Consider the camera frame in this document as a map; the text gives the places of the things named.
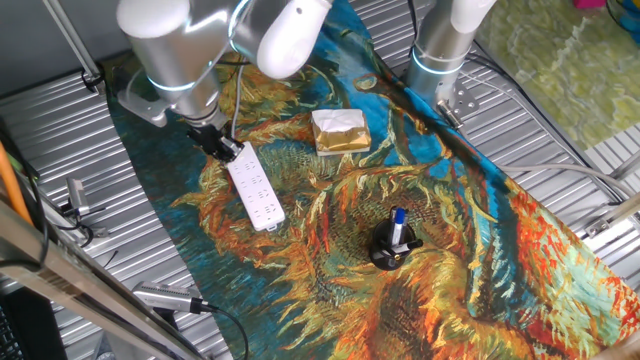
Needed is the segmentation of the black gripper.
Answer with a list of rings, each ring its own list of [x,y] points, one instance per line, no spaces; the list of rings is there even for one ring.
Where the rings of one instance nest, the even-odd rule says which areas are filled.
[[[223,163],[233,161],[235,156],[238,156],[244,149],[243,143],[233,138],[223,137],[223,134],[215,126],[211,125],[203,127],[191,126],[187,136],[195,141],[207,154],[212,155]]]

